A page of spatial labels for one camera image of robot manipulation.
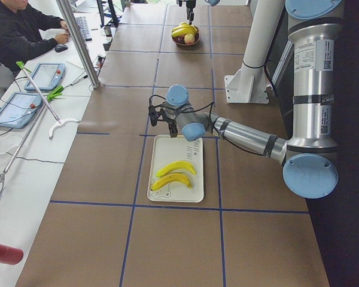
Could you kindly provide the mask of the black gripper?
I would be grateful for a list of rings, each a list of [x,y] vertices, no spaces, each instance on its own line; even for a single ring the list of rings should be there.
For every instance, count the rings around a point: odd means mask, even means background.
[[[182,106],[173,106],[169,104],[160,105],[162,112],[162,119],[169,124],[169,134],[171,138],[178,136],[176,117],[179,116]]]
[[[187,20],[188,23],[191,25],[194,20],[194,11],[193,8],[196,6],[196,0],[185,0],[186,7],[187,7]]]

